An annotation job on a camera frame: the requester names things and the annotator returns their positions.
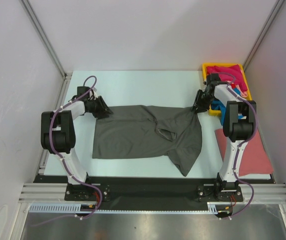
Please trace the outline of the folded dusty red t-shirt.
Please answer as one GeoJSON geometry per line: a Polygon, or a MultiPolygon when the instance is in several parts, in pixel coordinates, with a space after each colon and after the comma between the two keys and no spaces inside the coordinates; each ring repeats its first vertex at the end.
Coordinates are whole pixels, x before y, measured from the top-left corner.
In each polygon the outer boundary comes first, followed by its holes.
{"type": "Polygon", "coordinates": [[[247,144],[244,150],[239,168],[239,176],[270,175],[273,172],[273,166],[265,152],[260,133],[257,131],[254,138],[247,144]]]}

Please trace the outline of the aluminium frame post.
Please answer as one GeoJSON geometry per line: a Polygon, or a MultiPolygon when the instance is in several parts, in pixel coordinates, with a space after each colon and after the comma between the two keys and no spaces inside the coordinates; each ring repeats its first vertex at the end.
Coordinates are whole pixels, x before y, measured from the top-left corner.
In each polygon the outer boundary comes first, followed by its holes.
{"type": "Polygon", "coordinates": [[[271,27],[273,26],[276,18],[278,17],[279,13],[281,12],[282,8],[284,7],[286,0],[276,0],[275,4],[273,5],[270,13],[267,16],[266,21],[264,22],[256,40],[252,48],[250,49],[244,63],[243,63],[243,70],[246,71],[249,65],[251,64],[252,60],[254,59],[257,51],[259,50],[261,44],[263,43],[265,37],[268,35],[271,27]]]}
{"type": "Polygon", "coordinates": [[[29,0],[19,0],[21,6],[23,7],[27,17],[29,18],[33,28],[36,31],[36,34],[38,35],[38,37],[40,38],[40,41],[42,42],[47,54],[49,55],[52,63],[54,64],[56,70],[58,71],[58,73],[60,74],[60,76],[65,79],[67,76],[66,71],[63,68],[63,65],[61,63],[61,61],[59,60],[59,57],[50,41],[50,39],[48,38],[42,23],[40,21],[40,19],[38,18],[32,4],[30,3],[29,0]]]}

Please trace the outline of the dark grey t-shirt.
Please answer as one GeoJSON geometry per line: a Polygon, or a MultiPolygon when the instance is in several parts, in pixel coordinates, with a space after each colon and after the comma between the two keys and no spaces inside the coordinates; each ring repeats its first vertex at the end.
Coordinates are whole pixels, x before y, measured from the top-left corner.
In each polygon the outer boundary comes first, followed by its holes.
{"type": "Polygon", "coordinates": [[[142,159],[167,156],[186,177],[203,144],[202,126],[190,107],[113,106],[95,123],[94,159],[142,159]]]}

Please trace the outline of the magenta pink t-shirt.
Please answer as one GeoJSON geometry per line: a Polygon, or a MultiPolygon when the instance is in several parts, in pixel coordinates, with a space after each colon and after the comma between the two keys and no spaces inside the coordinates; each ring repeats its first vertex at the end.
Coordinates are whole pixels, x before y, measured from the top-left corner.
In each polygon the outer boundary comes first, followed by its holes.
{"type": "Polygon", "coordinates": [[[206,72],[208,74],[218,74],[223,82],[230,83],[232,89],[241,95],[243,98],[248,97],[248,87],[239,65],[226,66],[207,66],[206,72]]]}

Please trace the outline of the left aluminium frame post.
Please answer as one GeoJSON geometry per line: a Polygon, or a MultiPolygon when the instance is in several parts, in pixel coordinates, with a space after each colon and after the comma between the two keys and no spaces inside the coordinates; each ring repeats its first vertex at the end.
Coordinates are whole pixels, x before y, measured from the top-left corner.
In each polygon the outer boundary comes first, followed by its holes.
{"type": "Polygon", "coordinates": [[[58,71],[58,73],[60,74],[60,76],[65,79],[67,76],[66,71],[63,68],[63,65],[61,63],[61,61],[59,60],[59,57],[50,41],[50,39],[48,38],[42,23],[40,21],[40,19],[38,18],[32,4],[30,3],[29,0],[19,0],[21,6],[23,7],[27,17],[29,18],[33,28],[36,31],[36,34],[38,35],[38,37],[40,38],[40,41],[42,42],[47,54],[49,55],[52,63],[54,64],[56,70],[58,71]]]}

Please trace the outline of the right aluminium frame post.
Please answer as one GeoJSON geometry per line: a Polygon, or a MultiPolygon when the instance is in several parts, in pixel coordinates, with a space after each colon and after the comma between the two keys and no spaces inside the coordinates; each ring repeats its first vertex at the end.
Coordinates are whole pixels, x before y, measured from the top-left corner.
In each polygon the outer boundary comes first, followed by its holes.
{"type": "Polygon", "coordinates": [[[268,35],[271,27],[273,26],[276,18],[278,17],[279,13],[281,12],[282,8],[284,7],[286,0],[276,0],[275,4],[273,5],[270,13],[267,16],[266,21],[264,22],[256,40],[252,48],[250,49],[244,63],[243,63],[243,70],[246,71],[249,65],[251,64],[252,60],[254,59],[257,51],[259,50],[261,44],[263,43],[265,37],[268,35]]]}

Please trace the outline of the blue t-shirt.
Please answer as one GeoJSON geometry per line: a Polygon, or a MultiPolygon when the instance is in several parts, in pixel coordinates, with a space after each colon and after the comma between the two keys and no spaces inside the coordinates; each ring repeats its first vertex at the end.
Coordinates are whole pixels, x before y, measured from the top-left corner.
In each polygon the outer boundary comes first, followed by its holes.
{"type": "Polygon", "coordinates": [[[220,112],[220,123],[223,126],[224,124],[224,119],[225,119],[225,114],[226,114],[226,107],[223,105],[223,103],[219,100],[214,100],[211,103],[210,109],[212,111],[219,111],[220,112]]]}

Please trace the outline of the yellow plastic bin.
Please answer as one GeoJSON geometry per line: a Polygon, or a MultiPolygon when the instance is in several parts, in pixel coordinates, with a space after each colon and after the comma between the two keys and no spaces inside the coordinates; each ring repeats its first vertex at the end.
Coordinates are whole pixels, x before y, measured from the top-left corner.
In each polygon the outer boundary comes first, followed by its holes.
{"type": "Polygon", "coordinates": [[[208,74],[208,73],[207,73],[206,67],[208,67],[208,66],[231,67],[231,66],[233,66],[233,65],[239,65],[239,66],[240,66],[240,69],[241,69],[241,71],[242,71],[242,75],[243,75],[243,77],[244,77],[245,83],[246,83],[247,88],[248,88],[248,91],[247,91],[248,97],[246,97],[245,99],[247,99],[247,100],[252,100],[252,96],[251,96],[251,93],[250,93],[250,89],[249,89],[249,86],[248,86],[248,82],[247,82],[247,80],[246,80],[244,68],[243,68],[243,66],[242,66],[241,64],[239,64],[239,63],[213,63],[213,62],[203,63],[203,64],[202,64],[203,81],[206,82],[206,81],[207,81],[207,76],[211,75],[211,74],[208,74]]]}

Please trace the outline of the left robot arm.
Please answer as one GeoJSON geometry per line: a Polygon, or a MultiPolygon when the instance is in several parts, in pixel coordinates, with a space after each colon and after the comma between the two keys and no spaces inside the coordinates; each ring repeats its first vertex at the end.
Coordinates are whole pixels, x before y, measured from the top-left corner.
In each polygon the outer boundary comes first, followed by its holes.
{"type": "Polygon", "coordinates": [[[74,120],[86,113],[92,114],[95,119],[105,119],[113,114],[94,88],[79,86],[77,95],[66,105],[41,114],[40,132],[42,148],[57,157],[66,172],[68,183],[78,185],[76,194],[83,200],[93,196],[94,188],[86,183],[88,173],[75,151],[74,120]]]}

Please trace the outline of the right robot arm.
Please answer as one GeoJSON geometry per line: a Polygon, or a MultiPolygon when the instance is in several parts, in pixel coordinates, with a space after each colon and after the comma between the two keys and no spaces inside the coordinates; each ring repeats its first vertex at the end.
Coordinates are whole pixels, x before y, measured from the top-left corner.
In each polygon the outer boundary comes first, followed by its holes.
{"type": "Polygon", "coordinates": [[[214,100],[225,106],[222,130],[226,137],[226,150],[223,164],[217,174],[213,188],[214,196],[225,201],[237,191],[239,169],[248,142],[256,135],[258,118],[256,102],[246,100],[232,88],[236,78],[231,82],[222,81],[218,73],[206,77],[205,88],[197,91],[192,111],[203,113],[210,109],[214,100]]]}

